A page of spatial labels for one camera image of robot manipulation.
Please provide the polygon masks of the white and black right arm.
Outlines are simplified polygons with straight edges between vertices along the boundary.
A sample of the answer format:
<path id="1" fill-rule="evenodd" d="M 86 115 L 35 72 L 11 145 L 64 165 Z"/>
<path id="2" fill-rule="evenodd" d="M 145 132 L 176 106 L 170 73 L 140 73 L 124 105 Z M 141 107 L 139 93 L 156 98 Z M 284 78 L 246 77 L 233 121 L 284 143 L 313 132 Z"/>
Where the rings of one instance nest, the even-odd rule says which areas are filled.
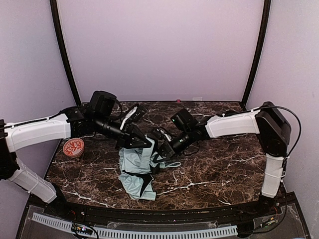
<path id="1" fill-rule="evenodd" d="M 171 140 L 167 139 L 158 152 L 164 160 L 169 160 L 199 141 L 254 134 L 266 156 L 261 195 L 273 199 L 285 177 L 287 161 L 297 146 L 290 146 L 292 127 L 282 111 L 292 114 L 298 124 L 301 123 L 292 110 L 272 102 L 264 102 L 260 107 L 243 112 L 227 111 L 201 119 L 196 119 L 187 109 L 182 109 L 171 117 L 181 134 Z"/>

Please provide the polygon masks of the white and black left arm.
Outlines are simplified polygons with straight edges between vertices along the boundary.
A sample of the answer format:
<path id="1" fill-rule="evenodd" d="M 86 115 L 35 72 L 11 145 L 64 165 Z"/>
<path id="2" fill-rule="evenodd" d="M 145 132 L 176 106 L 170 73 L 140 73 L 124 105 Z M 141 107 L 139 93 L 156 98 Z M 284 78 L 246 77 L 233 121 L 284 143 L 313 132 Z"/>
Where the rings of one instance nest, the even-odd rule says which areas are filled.
<path id="1" fill-rule="evenodd" d="M 135 125 L 145 113 L 136 104 L 128 111 L 113 116 L 117 97 L 105 91 L 95 91 L 88 103 L 69 107 L 55 115 L 5 123 L 0 121 L 0 178 L 20 186 L 44 203 L 64 203 L 58 186 L 44 180 L 29 169 L 17 156 L 17 151 L 33 145 L 47 146 L 51 141 L 75 139 L 99 133 L 116 141 L 117 148 L 149 148 L 151 142 Z"/>

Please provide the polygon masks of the mint and black folding umbrella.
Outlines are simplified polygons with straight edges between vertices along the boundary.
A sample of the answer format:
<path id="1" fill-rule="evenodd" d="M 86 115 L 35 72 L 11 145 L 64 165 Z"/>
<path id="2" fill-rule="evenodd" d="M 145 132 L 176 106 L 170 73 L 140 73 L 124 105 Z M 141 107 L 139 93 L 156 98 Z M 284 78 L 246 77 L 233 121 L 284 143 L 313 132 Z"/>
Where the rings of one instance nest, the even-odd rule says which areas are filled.
<path id="1" fill-rule="evenodd" d="M 153 175 L 159 173 L 160 170 L 166 168 L 176 168 L 181 166 L 180 162 L 166 163 L 153 162 L 153 160 L 162 159 L 155 152 L 156 141 L 147 137 L 151 143 L 149 148 L 121 148 L 119 151 L 119 169 L 121 181 L 126 193 L 133 200 L 149 200 L 156 199 L 156 192 L 152 187 L 154 180 Z"/>

